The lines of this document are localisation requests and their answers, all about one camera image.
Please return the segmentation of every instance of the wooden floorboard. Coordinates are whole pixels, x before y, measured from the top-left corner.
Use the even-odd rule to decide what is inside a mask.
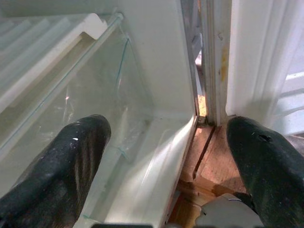
[[[246,192],[226,141],[226,127],[197,129],[177,190],[182,194],[169,222],[194,226],[200,207],[224,193]]]
[[[180,180],[192,182],[195,178],[195,169],[199,165],[201,156],[204,154],[204,147],[214,127],[206,126],[198,128],[195,132],[192,145],[188,151],[184,166],[181,170]]]
[[[225,126],[215,129],[194,182],[216,195],[222,194],[224,189],[246,192],[228,147]]]

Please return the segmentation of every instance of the white plastic panel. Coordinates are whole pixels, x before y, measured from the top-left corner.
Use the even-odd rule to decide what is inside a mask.
[[[301,0],[232,1],[228,115],[243,115],[272,126],[303,25]]]
[[[0,20],[0,113],[81,40],[107,28],[96,14]]]

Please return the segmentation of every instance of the refrigerator door shelf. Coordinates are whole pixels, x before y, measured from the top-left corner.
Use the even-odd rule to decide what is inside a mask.
[[[91,220],[162,225],[196,118],[174,110],[159,115],[121,21],[112,17],[97,41],[84,36],[0,114],[9,130],[0,135],[0,196],[62,127],[101,114],[112,138],[76,227]]]

